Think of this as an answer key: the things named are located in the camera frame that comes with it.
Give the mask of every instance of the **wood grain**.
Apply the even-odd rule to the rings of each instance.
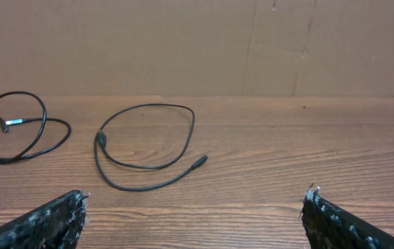
[[[59,149],[0,166],[0,225],[72,189],[91,192],[92,223],[79,248],[309,248],[297,220],[307,187],[394,235],[394,98],[258,98],[160,96],[42,96],[50,117],[65,119],[72,136]],[[127,186],[159,183],[201,155],[207,163],[179,182],[151,192],[122,192],[101,179],[93,137],[112,114],[146,102],[195,110],[188,151],[155,172],[116,167],[102,155],[111,179]],[[33,100],[0,101],[6,119],[35,117]],[[174,158],[190,114],[137,109],[105,132],[109,153],[146,165]],[[11,156],[38,124],[0,132],[0,155]],[[65,132],[48,123],[36,149]]]

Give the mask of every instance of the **wooden surface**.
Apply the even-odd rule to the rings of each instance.
[[[0,165],[0,225],[72,189],[91,192],[92,222],[79,248],[309,248],[299,201],[312,182],[322,196],[394,235],[394,98],[190,98],[43,96],[48,115],[71,123],[72,136],[49,154]],[[108,186],[93,161],[99,126],[135,104],[167,102],[195,110],[188,151],[173,166],[140,172],[112,165],[126,186],[159,183],[207,154],[205,165],[151,192]],[[0,101],[5,119],[41,115],[34,100]],[[109,153],[146,165],[174,158],[188,113],[133,110],[109,123]],[[24,148],[38,124],[0,132],[0,155]],[[64,135],[48,123],[36,149]]]
[[[16,89],[391,97],[394,4],[0,0],[0,93]]]

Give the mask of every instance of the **coiled cable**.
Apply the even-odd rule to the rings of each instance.
[[[171,160],[169,163],[164,163],[162,165],[157,165],[157,166],[143,166],[143,165],[134,165],[134,164],[130,164],[130,163],[123,163],[123,162],[119,162],[117,160],[115,160],[114,158],[112,158],[109,153],[107,153],[106,150],[106,135],[103,131],[103,129],[105,128],[105,126],[107,125],[107,123],[109,123],[112,119],[114,119],[116,116],[135,109],[135,108],[139,108],[139,107],[151,107],[151,106],[162,106],[162,107],[179,107],[179,108],[183,108],[186,109],[188,111],[190,111],[192,113],[192,123],[190,125],[190,130],[189,130],[189,134],[188,134],[188,138],[186,139],[186,143],[184,144],[184,148],[181,151],[181,153],[173,160]],[[100,145],[103,154],[113,163],[116,163],[118,165],[122,165],[122,166],[126,166],[126,167],[132,167],[132,168],[137,168],[137,169],[164,169],[166,167],[171,166],[172,164],[176,163],[183,155],[184,152],[186,152],[186,149],[188,148],[189,142],[190,142],[190,137],[192,136],[192,132],[194,129],[194,124],[195,124],[195,113],[192,109],[190,109],[189,107],[185,107],[182,105],[178,105],[178,104],[157,104],[157,103],[150,103],[150,104],[140,104],[140,105],[136,105],[133,107],[129,107],[126,108],[122,111],[119,111],[118,113],[115,113],[113,116],[111,116],[110,118],[108,118],[105,123],[100,127],[100,129],[98,130],[97,134],[95,135],[95,140],[93,142],[93,153],[95,156],[95,162],[98,168],[98,171],[100,172],[101,176],[104,178],[104,180],[111,185],[112,187],[115,187],[118,190],[123,190],[123,191],[133,191],[133,192],[142,192],[142,191],[148,191],[148,190],[154,190],[160,187],[164,187],[166,185],[175,183],[176,181],[178,181],[179,179],[183,178],[184,176],[186,176],[187,174],[189,174],[192,170],[202,166],[206,160],[208,159],[208,156],[202,156],[199,160],[197,160],[195,163],[193,163],[187,170],[185,170],[183,173],[181,173],[180,175],[176,176],[173,179],[170,179],[169,181],[166,181],[164,183],[159,183],[156,185],[152,185],[152,186],[147,186],[147,187],[123,187],[120,185],[115,184],[113,181],[111,181],[106,174],[103,172],[100,161],[98,160],[98,149],[97,149],[97,144]]]
[[[14,162],[21,161],[21,160],[31,159],[36,156],[40,156],[42,154],[53,151],[54,149],[56,149],[57,147],[62,145],[67,140],[67,138],[69,138],[69,136],[71,135],[71,125],[68,122],[61,120],[61,119],[57,119],[57,118],[47,118],[46,106],[44,105],[43,101],[39,97],[37,97],[35,94],[25,92],[25,91],[11,91],[8,93],[1,94],[0,99],[3,97],[6,97],[8,95],[14,95],[14,94],[29,95],[29,96],[35,98],[39,102],[39,104],[42,106],[43,117],[42,118],[20,118],[20,119],[9,120],[9,121],[5,121],[2,117],[0,117],[0,126],[1,126],[2,132],[4,132],[4,133],[8,132],[9,126],[22,125],[22,124],[26,124],[29,122],[41,121],[42,125],[39,128],[38,134],[35,137],[34,141],[32,141],[31,144],[29,146],[27,146],[27,148],[25,148],[21,153],[17,154],[16,156],[13,156],[11,158],[0,157],[0,164],[14,163]],[[30,149],[32,149],[35,146],[35,144],[38,142],[38,140],[41,138],[41,136],[43,134],[44,127],[46,125],[46,121],[54,121],[54,122],[59,122],[59,123],[64,124],[67,127],[66,135],[63,137],[63,139],[61,139],[61,141],[59,141],[55,145],[53,145],[45,150],[39,151],[34,154],[25,155],[25,153],[27,153]]]

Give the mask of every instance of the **black wire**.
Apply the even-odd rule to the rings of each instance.
[[[162,106],[162,107],[179,107],[179,108],[183,108],[186,110],[189,110],[192,113],[192,124],[190,125],[190,130],[189,130],[189,135],[188,138],[186,140],[186,143],[184,145],[183,150],[181,151],[181,153],[173,160],[171,160],[169,163],[165,163],[162,165],[157,165],[157,166],[142,166],[142,165],[133,165],[130,163],[123,163],[123,162],[119,162],[117,160],[115,160],[114,158],[112,158],[109,153],[107,153],[106,150],[106,135],[103,132],[103,129],[105,128],[105,126],[107,125],[107,123],[109,121],[111,121],[112,119],[114,119],[116,116],[124,113],[125,111],[129,111],[135,108],[139,108],[139,107],[151,107],[151,106]],[[95,155],[95,162],[97,164],[97,168],[98,171],[100,172],[101,176],[104,178],[104,180],[111,185],[112,187],[115,187],[118,190],[124,190],[124,191],[133,191],[133,192],[141,192],[141,191],[148,191],[148,190],[154,190],[160,187],[164,187],[166,185],[172,184],[176,181],[178,181],[179,179],[183,178],[185,175],[189,174],[192,170],[200,167],[201,165],[203,165],[206,160],[208,159],[208,156],[202,156],[199,160],[197,160],[194,164],[192,164],[187,170],[185,170],[183,173],[181,173],[180,175],[178,175],[177,177],[170,179],[169,181],[166,181],[164,183],[159,183],[156,185],[152,185],[152,186],[147,186],[147,187],[123,187],[120,185],[115,184],[114,182],[112,182],[107,176],[106,174],[103,172],[102,167],[100,165],[100,161],[98,160],[98,150],[97,150],[97,143],[100,144],[100,147],[104,153],[104,155],[110,159],[110,161],[118,164],[118,165],[122,165],[122,166],[126,166],[126,167],[133,167],[133,168],[138,168],[138,169],[164,169],[168,166],[171,166],[172,164],[176,163],[183,155],[184,152],[186,152],[186,149],[188,148],[189,142],[190,142],[190,137],[192,136],[192,132],[194,129],[194,124],[195,124],[195,113],[192,109],[190,109],[189,107],[185,107],[185,106],[181,106],[178,104],[156,104],[156,103],[151,103],[151,104],[139,104],[133,107],[129,107],[126,108],[122,111],[119,111],[118,113],[115,113],[112,117],[108,118],[105,123],[100,127],[100,129],[98,130],[97,134],[95,135],[95,140],[93,142],[93,153]]]
[[[9,130],[9,126],[14,126],[14,125],[21,125],[21,124],[26,124],[29,122],[35,122],[35,121],[41,121],[42,125],[39,128],[38,134],[35,137],[34,141],[32,141],[32,143],[27,146],[27,148],[25,148],[21,153],[17,154],[16,156],[12,157],[12,158],[2,158],[0,157],[0,164],[6,164],[6,163],[13,163],[13,162],[17,162],[17,161],[21,161],[21,160],[26,160],[26,159],[31,159],[34,158],[36,156],[40,156],[42,154],[48,153],[50,151],[53,151],[54,149],[56,149],[57,147],[59,147],[60,145],[62,145],[67,138],[71,135],[71,125],[61,119],[57,119],[57,118],[47,118],[47,110],[46,110],[46,106],[44,105],[43,101],[37,97],[35,94],[33,93],[28,93],[25,91],[12,91],[12,92],[8,92],[8,93],[4,93],[0,95],[0,99],[3,97],[6,97],[8,95],[13,95],[13,94],[22,94],[22,95],[29,95],[33,98],[35,98],[39,104],[42,106],[43,109],[43,117],[42,118],[22,118],[22,119],[17,119],[17,120],[12,120],[12,121],[16,121],[16,123],[12,122],[10,124],[7,124],[6,121],[0,117],[0,125],[1,125],[1,130],[5,133],[8,132]],[[61,139],[61,141],[59,141],[58,143],[56,143],[55,145],[39,151],[37,153],[34,154],[29,154],[29,155],[24,155],[25,153],[27,153],[30,149],[32,149],[32,147],[35,146],[35,144],[38,142],[39,138],[42,136],[43,134],[43,130],[44,130],[44,126],[46,125],[46,121],[54,121],[54,122],[59,122],[64,124],[67,127],[67,133],[66,135],[63,137],[63,139]]]

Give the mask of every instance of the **cardboard wall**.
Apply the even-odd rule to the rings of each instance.
[[[388,0],[0,0],[0,93],[394,95]]]

